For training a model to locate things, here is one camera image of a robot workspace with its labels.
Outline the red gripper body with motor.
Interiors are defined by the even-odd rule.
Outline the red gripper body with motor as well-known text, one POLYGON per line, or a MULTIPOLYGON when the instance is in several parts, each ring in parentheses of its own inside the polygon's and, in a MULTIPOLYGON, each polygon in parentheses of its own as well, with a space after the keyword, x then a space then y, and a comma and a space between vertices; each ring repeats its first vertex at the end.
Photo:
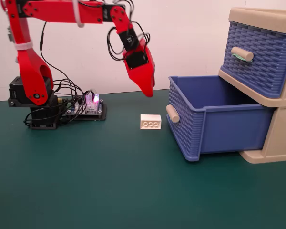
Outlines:
POLYGON ((139 45, 130 51, 123 51, 123 62, 129 78, 153 74, 154 61, 145 39, 140 39, 139 45))

